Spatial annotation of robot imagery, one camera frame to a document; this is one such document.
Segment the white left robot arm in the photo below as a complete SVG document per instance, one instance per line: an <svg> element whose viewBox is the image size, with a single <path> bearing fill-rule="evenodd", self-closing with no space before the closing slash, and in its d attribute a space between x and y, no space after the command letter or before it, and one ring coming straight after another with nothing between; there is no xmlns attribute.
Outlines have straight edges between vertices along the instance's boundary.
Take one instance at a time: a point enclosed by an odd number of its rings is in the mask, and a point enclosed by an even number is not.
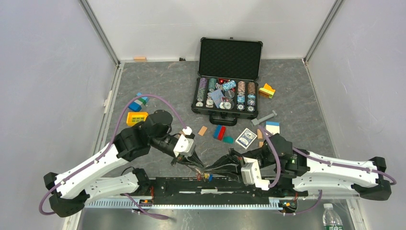
<svg viewBox="0 0 406 230"><path fill-rule="evenodd" d="M149 154L155 148L173 158L172 164L183 164L202 173L204 165L195 151L190 127L172 135L172 115L157 110L145 121L117 134L100 152L64 173L44 176L45 195L52 212L64 218L81 211L93 201L115 195L152 193L152 182L144 169L134 168L119 177L105 178L113 169Z"/></svg>

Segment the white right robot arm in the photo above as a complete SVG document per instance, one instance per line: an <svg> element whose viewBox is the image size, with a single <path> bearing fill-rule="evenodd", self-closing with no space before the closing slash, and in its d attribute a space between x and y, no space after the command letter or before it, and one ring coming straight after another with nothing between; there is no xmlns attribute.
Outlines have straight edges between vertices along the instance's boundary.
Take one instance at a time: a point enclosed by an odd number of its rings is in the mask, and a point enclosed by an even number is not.
<svg viewBox="0 0 406 230"><path fill-rule="evenodd" d="M258 149L229 153L205 167L205 173L225 176L262 191L277 190L282 196L331 192L386 201L394 180L384 175L382 157L347 161L297 149L279 134L265 134Z"/></svg>

